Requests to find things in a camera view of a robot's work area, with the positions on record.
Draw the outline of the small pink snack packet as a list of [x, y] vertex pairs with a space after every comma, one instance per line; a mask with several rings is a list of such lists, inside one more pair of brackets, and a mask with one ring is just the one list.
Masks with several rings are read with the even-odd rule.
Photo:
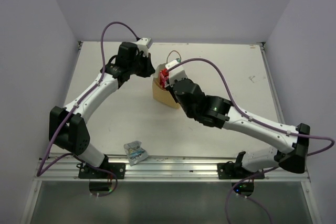
[[166, 68], [159, 72], [159, 85], [162, 89], [166, 89], [169, 85], [169, 72]]

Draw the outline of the brown paper bag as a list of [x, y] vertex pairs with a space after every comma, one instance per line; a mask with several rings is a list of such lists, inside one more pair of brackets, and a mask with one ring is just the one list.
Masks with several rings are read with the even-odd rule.
[[178, 54], [178, 58], [182, 59], [180, 53], [176, 50], [172, 50], [166, 59], [166, 63], [159, 64], [155, 70], [155, 73], [153, 74], [153, 80], [152, 80], [152, 95], [153, 99], [157, 102], [160, 102], [170, 108], [173, 109], [179, 109], [180, 105], [175, 102], [172, 95], [169, 91], [162, 89], [159, 85], [159, 72], [165, 68], [165, 65], [168, 63], [168, 59], [172, 53]]

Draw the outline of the small silver blue snack packet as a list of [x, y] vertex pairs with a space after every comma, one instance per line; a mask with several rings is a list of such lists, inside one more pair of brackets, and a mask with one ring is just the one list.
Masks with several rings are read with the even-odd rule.
[[134, 166], [148, 158], [148, 153], [141, 147], [142, 142], [133, 141], [124, 144], [124, 150], [129, 161], [130, 166]]

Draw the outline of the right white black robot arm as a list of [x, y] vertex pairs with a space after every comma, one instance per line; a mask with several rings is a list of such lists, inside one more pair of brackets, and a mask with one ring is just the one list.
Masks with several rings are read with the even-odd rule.
[[297, 126], [280, 124], [251, 113], [243, 116], [232, 101], [206, 95], [190, 79], [171, 85], [170, 93], [188, 118], [204, 126], [243, 133], [269, 145], [255, 152], [240, 152], [235, 163], [226, 165], [228, 172], [240, 178], [272, 167], [281, 167], [296, 174], [304, 173], [310, 126], [303, 123]]

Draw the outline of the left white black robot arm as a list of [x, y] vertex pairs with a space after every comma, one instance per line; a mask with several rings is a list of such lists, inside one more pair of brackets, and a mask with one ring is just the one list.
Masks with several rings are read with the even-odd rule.
[[90, 142], [87, 123], [103, 101], [116, 92], [132, 75], [147, 78], [154, 74], [150, 38], [122, 42], [118, 53], [104, 63], [94, 82], [63, 108], [54, 107], [49, 118], [49, 139], [53, 144], [91, 165], [97, 178], [109, 172], [106, 156]]

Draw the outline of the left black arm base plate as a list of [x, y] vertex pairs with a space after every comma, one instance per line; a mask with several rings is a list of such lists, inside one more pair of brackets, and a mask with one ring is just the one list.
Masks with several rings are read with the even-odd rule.
[[125, 163], [104, 163], [100, 167], [91, 167], [88, 164], [79, 163], [76, 165], [79, 169], [78, 178], [80, 179], [124, 179]]

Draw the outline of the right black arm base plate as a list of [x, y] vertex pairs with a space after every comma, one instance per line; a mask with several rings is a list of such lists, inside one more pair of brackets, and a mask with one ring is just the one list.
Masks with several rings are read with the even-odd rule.
[[217, 163], [218, 179], [244, 179], [253, 176], [254, 179], [264, 179], [265, 176], [260, 172], [249, 172], [242, 168], [241, 164], [232, 161]]

